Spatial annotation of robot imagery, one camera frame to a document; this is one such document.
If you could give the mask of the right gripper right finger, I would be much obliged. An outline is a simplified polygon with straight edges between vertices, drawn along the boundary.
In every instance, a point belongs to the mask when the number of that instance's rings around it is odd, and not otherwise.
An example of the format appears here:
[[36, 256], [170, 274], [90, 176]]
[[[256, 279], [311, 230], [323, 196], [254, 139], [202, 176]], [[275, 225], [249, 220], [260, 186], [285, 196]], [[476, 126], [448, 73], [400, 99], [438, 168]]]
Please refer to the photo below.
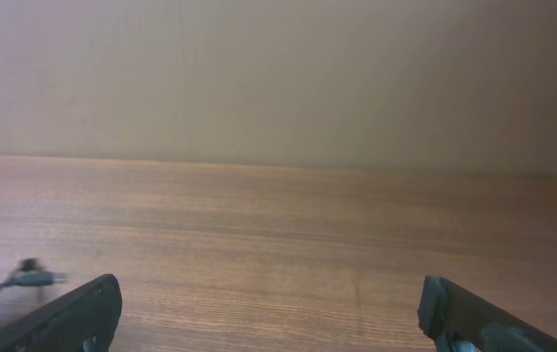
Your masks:
[[437, 352], [557, 352], [557, 338], [443, 277], [425, 278], [417, 315]]

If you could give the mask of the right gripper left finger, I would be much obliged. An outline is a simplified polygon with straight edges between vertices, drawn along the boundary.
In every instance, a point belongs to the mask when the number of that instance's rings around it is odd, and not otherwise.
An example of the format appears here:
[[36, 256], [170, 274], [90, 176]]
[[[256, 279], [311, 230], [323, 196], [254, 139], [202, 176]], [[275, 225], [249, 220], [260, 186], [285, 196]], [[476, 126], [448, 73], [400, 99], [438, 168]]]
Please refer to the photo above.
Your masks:
[[0, 328], [0, 352], [108, 352], [121, 310], [117, 278], [101, 275]]

